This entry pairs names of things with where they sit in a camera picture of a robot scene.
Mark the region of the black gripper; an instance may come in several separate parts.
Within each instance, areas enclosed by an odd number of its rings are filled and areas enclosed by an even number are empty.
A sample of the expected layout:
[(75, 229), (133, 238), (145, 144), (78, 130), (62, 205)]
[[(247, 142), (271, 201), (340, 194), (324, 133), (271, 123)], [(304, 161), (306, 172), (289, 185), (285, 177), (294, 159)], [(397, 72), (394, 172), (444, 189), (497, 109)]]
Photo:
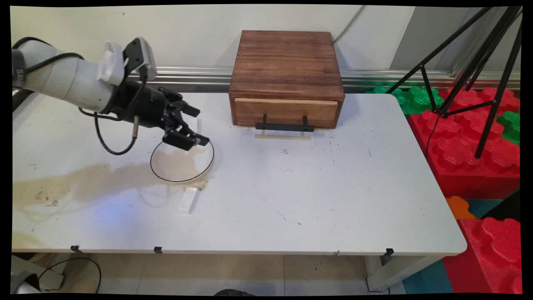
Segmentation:
[(138, 116), (141, 127), (163, 129), (162, 142), (181, 150), (189, 151), (211, 142), (188, 124), (190, 118), (182, 116), (196, 118), (201, 111), (186, 102), (183, 95), (163, 87), (156, 90), (126, 80), (120, 87), (113, 88), (109, 112), (116, 115), (113, 121), (133, 123), (134, 116)]

